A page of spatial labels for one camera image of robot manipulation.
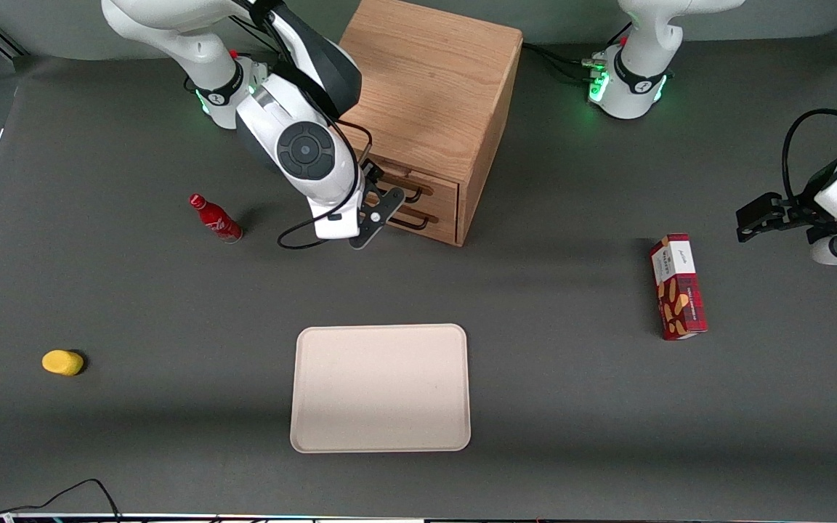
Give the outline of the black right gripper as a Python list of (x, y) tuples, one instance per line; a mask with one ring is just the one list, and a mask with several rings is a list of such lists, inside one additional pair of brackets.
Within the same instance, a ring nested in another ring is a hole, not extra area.
[(359, 209), (360, 211), (375, 211), (375, 208), (381, 204), (382, 198), (393, 195), (393, 189), (378, 186), (385, 172), (374, 161), (363, 161), (360, 165), (360, 172), (363, 183), (358, 204)]

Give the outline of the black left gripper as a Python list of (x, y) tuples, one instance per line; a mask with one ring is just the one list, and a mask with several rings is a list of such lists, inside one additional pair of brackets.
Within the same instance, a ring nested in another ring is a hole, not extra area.
[(744, 243), (765, 232), (805, 228), (808, 244), (837, 236), (837, 219), (821, 209), (812, 208), (813, 200), (801, 203), (798, 196), (787, 200), (780, 193), (767, 192), (753, 200), (753, 212), (737, 211), (737, 241)]

